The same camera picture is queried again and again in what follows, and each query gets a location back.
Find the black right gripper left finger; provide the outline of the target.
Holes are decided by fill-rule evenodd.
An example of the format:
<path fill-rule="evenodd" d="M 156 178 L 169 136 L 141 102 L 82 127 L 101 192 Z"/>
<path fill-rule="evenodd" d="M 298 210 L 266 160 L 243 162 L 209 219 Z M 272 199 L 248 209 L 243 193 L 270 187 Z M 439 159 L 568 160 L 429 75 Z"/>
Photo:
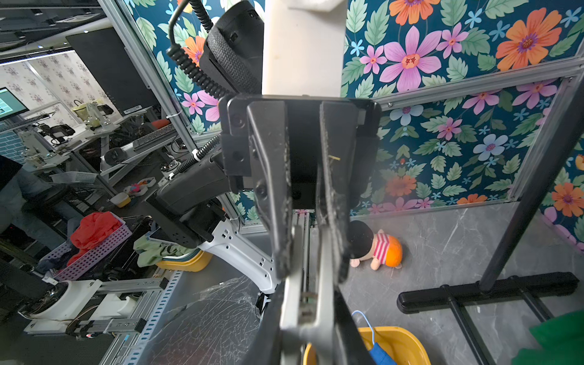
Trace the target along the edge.
<path fill-rule="evenodd" d="M 243 365 L 277 365 L 281 363 L 282 333 L 280 321 L 284 289 L 285 283 L 281 283 L 275 293 L 270 296 L 270 302 L 263 313 L 259 331 L 245 357 L 241 360 Z"/>

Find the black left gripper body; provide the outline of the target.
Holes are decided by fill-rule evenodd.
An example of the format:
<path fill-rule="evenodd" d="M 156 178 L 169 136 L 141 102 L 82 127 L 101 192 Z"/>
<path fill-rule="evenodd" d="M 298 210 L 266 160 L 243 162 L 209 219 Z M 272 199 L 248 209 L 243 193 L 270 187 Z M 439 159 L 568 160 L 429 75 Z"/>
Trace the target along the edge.
<path fill-rule="evenodd" d="M 252 121 L 265 134 L 276 131 L 277 125 L 287 122 L 291 157 L 291 187 L 293 207 L 311 209 L 316 205 L 317 163 L 321 152 L 320 111 L 332 123 L 332 131 L 348 133 L 348 120 L 355 117 L 355 149 L 348 207 L 356 208 L 365 193 L 380 139 L 377 135 L 381 106 L 372 99 L 322 97 L 282 97 L 266 95 L 227 95 L 219 101 L 221 118 L 221 147 L 224 172 L 230 190 L 253 189 L 252 180 Z"/>

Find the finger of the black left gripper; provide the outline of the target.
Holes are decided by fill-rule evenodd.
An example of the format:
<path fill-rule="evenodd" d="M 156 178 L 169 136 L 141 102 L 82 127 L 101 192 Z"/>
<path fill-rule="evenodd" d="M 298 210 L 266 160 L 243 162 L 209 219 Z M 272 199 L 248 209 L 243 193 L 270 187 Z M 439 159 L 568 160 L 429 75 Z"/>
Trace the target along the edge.
<path fill-rule="evenodd" d="M 293 241 L 287 108 L 282 100 L 257 100 L 246 112 L 256 205 L 271 235 L 276 277 L 283 280 L 290 275 Z"/>
<path fill-rule="evenodd" d="M 356 148 L 357 108 L 349 102 L 319 103 L 320 162 L 316 216 L 324 275 L 334 283 L 348 277 L 349 203 Z"/>

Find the blue tank top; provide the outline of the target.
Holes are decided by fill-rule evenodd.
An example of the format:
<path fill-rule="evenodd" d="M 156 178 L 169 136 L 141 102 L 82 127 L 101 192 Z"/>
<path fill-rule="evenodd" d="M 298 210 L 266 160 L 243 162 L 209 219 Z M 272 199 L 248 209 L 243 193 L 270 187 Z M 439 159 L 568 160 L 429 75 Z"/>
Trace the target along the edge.
<path fill-rule="evenodd" d="M 387 354 L 377 343 L 369 350 L 369 354 L 375 365 L 383 365 L 385 363 Z"/>

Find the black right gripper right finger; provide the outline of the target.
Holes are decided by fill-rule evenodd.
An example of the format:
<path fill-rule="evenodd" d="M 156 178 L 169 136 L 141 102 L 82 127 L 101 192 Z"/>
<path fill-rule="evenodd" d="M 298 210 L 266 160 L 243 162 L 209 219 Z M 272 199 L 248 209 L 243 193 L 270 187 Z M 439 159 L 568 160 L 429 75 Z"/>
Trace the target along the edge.
<path fill-rule="evenodd" d="M 374 365 L 339 289 L 334 291 L 334 364 Z"/>

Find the white wire hanger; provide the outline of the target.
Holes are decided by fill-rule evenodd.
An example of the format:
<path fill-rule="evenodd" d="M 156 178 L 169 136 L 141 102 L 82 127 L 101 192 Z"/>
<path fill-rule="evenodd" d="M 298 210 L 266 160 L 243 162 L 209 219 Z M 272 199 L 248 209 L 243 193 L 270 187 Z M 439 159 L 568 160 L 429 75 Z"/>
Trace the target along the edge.
<path fill-rule="evenodd" d="M 369 321 L 367 315 L 361 310 L 354 310 L 351 313 L 352 319 L 355 320 L 357 325 L 363 325 L 364 328 L 368 329 L 368 334 L 370 339 L 367 341 L 367 346 L 369 349 L 372 349 L 376 344 L 376 332 L 375 328 L 372 326 L 371 322 Z"/>

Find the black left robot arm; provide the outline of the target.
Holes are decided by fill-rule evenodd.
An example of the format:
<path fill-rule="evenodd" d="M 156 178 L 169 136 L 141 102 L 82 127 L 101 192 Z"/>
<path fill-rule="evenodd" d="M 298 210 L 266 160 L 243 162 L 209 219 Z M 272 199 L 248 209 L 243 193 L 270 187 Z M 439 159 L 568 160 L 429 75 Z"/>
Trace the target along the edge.
<path fill-rule="evenodd" d="M 265 294 L 290 275 L 292 217 L 313 209 L 331 233 L 333 280 L 348 276 L 349 211 L 367 188 L 377 155 L 381 107 L 371 99 L 269 96 L 262 92 L 264 22 L 248 1 L 211 20 L 189 6 L 208 35 L 199 60 L 173 40 L 178 69 L 217 102 L 221 133 L 179 165 L 147 198 L 150 214 L 179 246 L 227 262 Z M 270 233 L 267 254 L 229 222 L 218 197 L 250 189 Z"/>

